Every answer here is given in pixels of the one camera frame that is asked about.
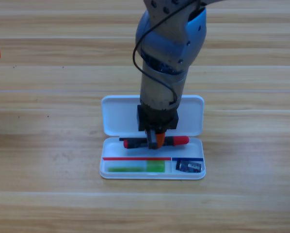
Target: wood grain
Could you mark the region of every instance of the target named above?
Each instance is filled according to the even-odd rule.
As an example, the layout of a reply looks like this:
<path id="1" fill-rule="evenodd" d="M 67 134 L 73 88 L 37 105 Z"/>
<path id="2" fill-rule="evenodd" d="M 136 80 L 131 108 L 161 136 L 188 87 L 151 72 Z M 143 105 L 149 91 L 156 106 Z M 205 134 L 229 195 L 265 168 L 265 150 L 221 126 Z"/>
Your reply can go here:
<path id="1" fill-rule="evenodd" d="M 290 233 L 290 0 L 208 7 L 185 86 L 206 104 L 204 179 L 101 178 L 100 101 L 139 94 L 144 10 L 0 0 L 0 233 Z"/>
<path id="2" fill-rule="evenodd" d="M 134 66 L 0 66 L 0 90 L 139 90 Z M 191 66 L 185 90 L 290 90 L 290 66 Z"/>

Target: green highlighter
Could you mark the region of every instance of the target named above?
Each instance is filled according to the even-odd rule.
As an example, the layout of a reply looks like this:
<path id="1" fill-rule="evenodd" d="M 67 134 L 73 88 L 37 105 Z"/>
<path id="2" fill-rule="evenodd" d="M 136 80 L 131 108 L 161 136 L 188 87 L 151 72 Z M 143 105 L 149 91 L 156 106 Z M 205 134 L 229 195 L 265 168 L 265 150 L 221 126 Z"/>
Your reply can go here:
<path id="1" fill-rule="evenodd" d="M 165 172 L 165 161 L 146 161 L 146 166 L 110 167 L 109 172 Z"/>

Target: white case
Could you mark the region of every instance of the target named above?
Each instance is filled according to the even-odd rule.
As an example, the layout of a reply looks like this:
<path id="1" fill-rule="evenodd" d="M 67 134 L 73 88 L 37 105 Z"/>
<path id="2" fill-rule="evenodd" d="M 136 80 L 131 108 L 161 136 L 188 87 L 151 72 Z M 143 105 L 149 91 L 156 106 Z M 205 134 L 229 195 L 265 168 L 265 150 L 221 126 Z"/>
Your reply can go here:
<path id="1" fill-rule="evenodd" d="M 206 174 L 206 166 L 202 142 L 195 136 L 202 132 L 204 100 L 196 95 L 183 95 L 177 110 L 178 124 L 176 130 L 168 130 L 166 136 L 189 136 L 187 145 L 166 146 L 159 150 L 148 148 L 126 149 L 119 137 L 146 137 L 145 132 L 138 131 L 137 105 L 140 104 L 140 96 L 106 96 L 101 101 L 104 132 L 110 137 L 104 141 L 100 162 L 100 174 L 107 179 L 175 179 L 175 180 L 199 180 Z M 136 157 L 147 158 L 171 158 L 165 161 L 164 172 L 111 172 L 112 166 L 130 167 L 137 163 L 138 167 L 144 167 L 142 161 L 108 161 L 104 159 L 130 159 Z M 201 172 L 188 173 L 176 170 L 175 159 L 191 158 L 198 160 Z"/>

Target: red marker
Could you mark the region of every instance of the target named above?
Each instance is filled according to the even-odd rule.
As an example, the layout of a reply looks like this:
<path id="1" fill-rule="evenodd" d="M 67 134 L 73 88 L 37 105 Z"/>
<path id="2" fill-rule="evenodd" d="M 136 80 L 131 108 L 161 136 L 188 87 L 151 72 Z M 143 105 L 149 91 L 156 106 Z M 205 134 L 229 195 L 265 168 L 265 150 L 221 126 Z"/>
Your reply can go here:
<path id="1" fill-rule="evenodd" d="M 147 147 L 146 138 L 120 138 L 120 141 L 124 141 L 124 147 L 127 149 Z M 189 137 L 187 136 L 171 136 L 165 137 L 163 146 L 179 146 L 189 143 Z"/>

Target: small black object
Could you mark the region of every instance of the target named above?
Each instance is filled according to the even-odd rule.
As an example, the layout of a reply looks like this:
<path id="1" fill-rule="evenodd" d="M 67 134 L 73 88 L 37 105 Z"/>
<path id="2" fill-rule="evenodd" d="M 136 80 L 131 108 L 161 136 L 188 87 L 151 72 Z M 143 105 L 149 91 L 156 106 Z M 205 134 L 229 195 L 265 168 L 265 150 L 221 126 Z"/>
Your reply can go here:
<path id="1" fill-rule="evenodd" d="M 170 13 L 170 10 L 169 10 L 169 8 L 164 7 L 164 8 L 163 8 L 163 12 L 165 12 L 166 14 L 169 14 L 169 13 Z"/>
<path id="2" fill-rule="evenodd" d="M 151 5 L 152 5 L 152 7 L 154 7 L 154 8 L 156 8 L 156 7 L 157 7 L 157 4 L 156 4 L 156 2 L 155 2 L 155 1 L 151 1 Z"/>
<path id="3" fill-rule="evenodd" d="M 188 173 L 200 173 L 202 165 L 192 161 L 178 160 L 176 170 Z"/>

